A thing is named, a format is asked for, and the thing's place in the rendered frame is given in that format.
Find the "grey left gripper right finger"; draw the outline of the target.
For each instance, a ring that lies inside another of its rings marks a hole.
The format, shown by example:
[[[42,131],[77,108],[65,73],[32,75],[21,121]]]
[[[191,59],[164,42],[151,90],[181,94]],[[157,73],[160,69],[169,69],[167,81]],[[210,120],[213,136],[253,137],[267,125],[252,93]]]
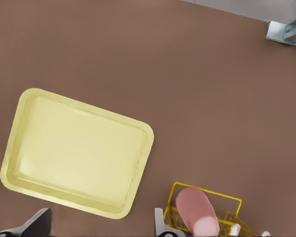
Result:
[[[186,234],[178,229],[169,227],[163,219],[163,210],[161,208],[154,209],[154,226],[156,237],[185,237]]]

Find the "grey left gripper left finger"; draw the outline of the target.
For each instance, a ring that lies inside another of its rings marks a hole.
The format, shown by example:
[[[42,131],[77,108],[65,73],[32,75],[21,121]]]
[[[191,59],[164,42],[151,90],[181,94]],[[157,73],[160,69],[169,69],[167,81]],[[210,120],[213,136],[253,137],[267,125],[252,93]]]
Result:
[[[48,237],[51,233],[51,208],[42,208],[23,225],[0,232],[0,237]]]

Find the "silver frame post foot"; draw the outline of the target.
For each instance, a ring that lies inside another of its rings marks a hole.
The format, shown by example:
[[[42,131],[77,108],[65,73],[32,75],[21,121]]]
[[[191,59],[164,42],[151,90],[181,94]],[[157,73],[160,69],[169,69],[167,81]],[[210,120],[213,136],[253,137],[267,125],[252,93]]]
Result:
[[[268,22],[264,38],[296,46],[296,20],[289,24],[283,24],[276,21]]]

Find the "pale yellow rectangular tray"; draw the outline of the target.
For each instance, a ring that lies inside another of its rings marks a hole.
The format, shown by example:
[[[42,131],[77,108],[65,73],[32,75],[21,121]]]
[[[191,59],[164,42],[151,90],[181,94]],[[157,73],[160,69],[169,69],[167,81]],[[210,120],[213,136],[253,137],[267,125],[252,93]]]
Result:
[[[153,141],[142,121],[30,88],[18,101],[0,180],[18,193],[121,219]]]

